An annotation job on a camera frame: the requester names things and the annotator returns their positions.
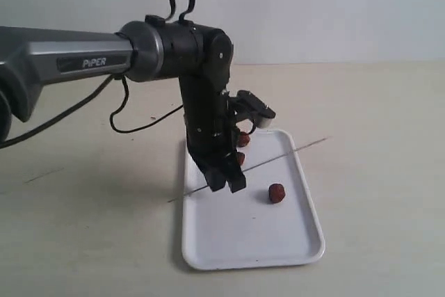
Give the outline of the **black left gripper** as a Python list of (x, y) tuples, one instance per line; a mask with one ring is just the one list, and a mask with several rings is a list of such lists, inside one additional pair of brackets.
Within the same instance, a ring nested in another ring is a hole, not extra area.
[(210, 83), (184, 83), (183, 105), (188, 152), (212, 192), (229, 185), (231, 193), (246, 188), (234, 147), (232, 112), (226, 88)]

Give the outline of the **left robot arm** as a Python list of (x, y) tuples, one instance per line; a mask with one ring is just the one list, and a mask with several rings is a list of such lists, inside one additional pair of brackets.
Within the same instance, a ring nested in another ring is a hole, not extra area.
[(186, 144), (212, 191), (245, 188), (236, 153), (234, 108), (226, 90), (233, 45), (220, 29), (178, 22), (157, 26), (133, 21), (117, 33), (1, 28), (1, 146), (10, 147), (42, 131), (16, 138), (13, 118), (30, 119), (42, 88), (103, 76), (148, 82), (179, 81)]

